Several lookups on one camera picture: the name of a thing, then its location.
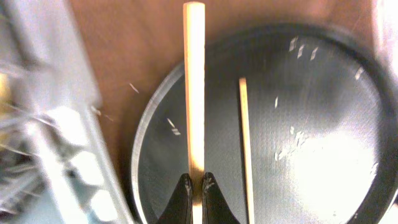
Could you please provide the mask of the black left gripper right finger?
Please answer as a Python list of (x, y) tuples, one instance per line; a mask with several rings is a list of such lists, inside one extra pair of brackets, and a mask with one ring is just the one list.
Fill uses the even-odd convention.
[(206, 172), (202, 185), (203, 222), (206, 224), (240, 224), (226, 202), (215, 176)]

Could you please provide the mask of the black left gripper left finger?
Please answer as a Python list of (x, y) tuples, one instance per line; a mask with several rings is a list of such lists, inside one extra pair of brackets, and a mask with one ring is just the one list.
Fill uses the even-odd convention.
[(191, 224), (193, 189), (190, 176), (182, 174), (157, 224)]

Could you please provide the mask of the wooden chopstick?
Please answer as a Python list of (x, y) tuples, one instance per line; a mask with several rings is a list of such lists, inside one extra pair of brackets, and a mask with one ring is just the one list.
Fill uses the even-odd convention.
[(239, 95), (241, 104), (241, 123), (244, 148), (244, 171), (246, 179), (246, 200), (248, 208), (248, 223), (255, 224), (254, 191), (252, 182), (251, 142), (249, 131), (248, 92), (245, 78), (239, 79)]
[(205, 5), (183, 5), (185, 101), (189, 175), (193, 184), (193, 224), (203, 223), (205, 168)]

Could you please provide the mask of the grey plastic dishwasher rack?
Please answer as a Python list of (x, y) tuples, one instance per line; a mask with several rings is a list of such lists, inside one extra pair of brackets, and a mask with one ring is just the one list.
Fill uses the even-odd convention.
[(1, 1), (1, 222), (132, 223), (67, 1)]

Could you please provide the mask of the round black serving tray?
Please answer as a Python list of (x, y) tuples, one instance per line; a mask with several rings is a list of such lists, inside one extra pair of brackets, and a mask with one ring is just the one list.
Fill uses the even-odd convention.
[(246, 223), (245, 78), (256, 223), (378, 223), (397, 197), (397, 87), (347, 35), (277, 24), (207, 46), (205, 169)]

